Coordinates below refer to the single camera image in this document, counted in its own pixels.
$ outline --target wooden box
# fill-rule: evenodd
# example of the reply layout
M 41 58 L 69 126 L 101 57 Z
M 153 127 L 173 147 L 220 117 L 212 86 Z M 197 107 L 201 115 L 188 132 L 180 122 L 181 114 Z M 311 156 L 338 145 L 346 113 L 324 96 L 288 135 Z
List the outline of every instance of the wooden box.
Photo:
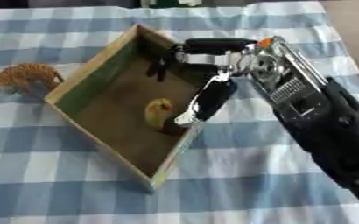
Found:
M 166 179 L 202 126 L 169 136 L 144 120 L 146 105 L 157 98 L 171 100 L 176 113 L 183 111 L 206 79 L 175 68 L 164 82 L 147 77 L 151 62 L 172 45 L 153 30 L 134 25 L 46 97 L 99 151 L 108 152 L 151 190 Z

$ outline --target blue and white tablecloth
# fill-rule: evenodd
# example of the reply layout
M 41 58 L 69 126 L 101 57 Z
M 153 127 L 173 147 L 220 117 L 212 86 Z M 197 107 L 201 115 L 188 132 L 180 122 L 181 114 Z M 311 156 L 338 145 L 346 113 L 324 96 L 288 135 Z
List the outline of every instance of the blue and white tablecloth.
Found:
M 133 24 L 169 37 L 286 38 L 359 98 L 359 71 L 318 2 L 244 8 L 0 10 L 0 70 L 69 76 Z M 36 97 L 0 93 L 0 224 L 359 223 L 359 203 L 288 136 L 246 80 L 153 195 Z

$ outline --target plastic animal figure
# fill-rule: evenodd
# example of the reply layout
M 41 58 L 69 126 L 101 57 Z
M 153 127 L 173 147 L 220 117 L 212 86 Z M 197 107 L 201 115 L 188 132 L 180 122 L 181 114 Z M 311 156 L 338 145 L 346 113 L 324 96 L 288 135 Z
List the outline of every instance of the plastic animal figure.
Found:
M 0 88 L 15 88 L 30 93 L 31 84 L 41 81 L 49 90 L 56 88 L 64 79 L 51 66 L 43 63 L 22 63 L 10 66 L 0 72 Z

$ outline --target box wall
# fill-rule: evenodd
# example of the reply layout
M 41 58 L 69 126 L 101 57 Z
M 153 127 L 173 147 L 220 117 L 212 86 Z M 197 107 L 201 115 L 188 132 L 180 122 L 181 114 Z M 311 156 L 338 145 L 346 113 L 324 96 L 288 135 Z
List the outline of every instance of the box wall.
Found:
M 133 39 L 79 85 L 66 92 L 55 105 L 68 116 L 75 118 L 130 64 L 136 50 L 137 41 Z

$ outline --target toy animal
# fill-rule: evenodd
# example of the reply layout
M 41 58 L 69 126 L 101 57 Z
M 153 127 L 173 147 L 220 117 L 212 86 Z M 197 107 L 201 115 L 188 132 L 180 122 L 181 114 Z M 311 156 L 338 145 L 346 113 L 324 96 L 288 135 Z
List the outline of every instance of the toy animal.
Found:
M 49 90 L 56 88 L 64 79 L 51 66 L 43 63 L 22 63 L 10 66 L 0 72 L 0 88 L 15 88 L 15 91 L 23 90 L 31 92 L 31 84 L 41 81 Z
M 166 98 L 150 101 L 145 107 L 144 119 L 156 131 L 171 136 L 181 135 L 186 128 L 180 127 L 173 121 L 174 106 Z

